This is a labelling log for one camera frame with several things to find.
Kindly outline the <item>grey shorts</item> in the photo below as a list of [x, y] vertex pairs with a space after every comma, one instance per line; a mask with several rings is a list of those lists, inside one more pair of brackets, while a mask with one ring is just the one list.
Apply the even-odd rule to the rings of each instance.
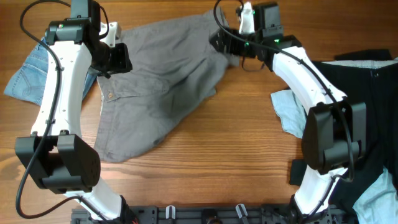
[[141, 156], [160, 144], [239, 60], [210, 37], [227, 21], [221, 9], [122, 32], [132, 70], [97, 79], [101, 116], [94, 149], [106, 162]]

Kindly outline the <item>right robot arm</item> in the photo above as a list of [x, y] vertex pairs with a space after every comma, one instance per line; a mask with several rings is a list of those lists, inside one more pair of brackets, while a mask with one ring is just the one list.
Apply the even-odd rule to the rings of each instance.
[[289, 203], [289, 223], [325, 217], [338, 182], [354, 180], [354, 164], [366, 152], [366, 105], [352, 103], [309, 59], [302, 43], [285, 35], [276, 2], [241, 2], [239, 28], [221, 26], [210, 39], [216, 51], [255, 58], [283, 79], [307, 115], [302, 153], [307, 168]]

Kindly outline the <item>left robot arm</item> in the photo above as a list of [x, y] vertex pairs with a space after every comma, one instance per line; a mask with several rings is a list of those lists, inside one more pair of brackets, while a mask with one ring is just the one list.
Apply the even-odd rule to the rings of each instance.
[[125, 199], [101, 178], [98, 153], [81, 137], [81, 104], [90, 69], [106, 78], [131, 71], [117, 23], [96, 1], [72, 1], [70, 17], [53, 21], [41, 45], [49, 55], [44, 97], [30, 136], [15, 152], [40, 189], [82, 205], [96, 223], [137, 223]]

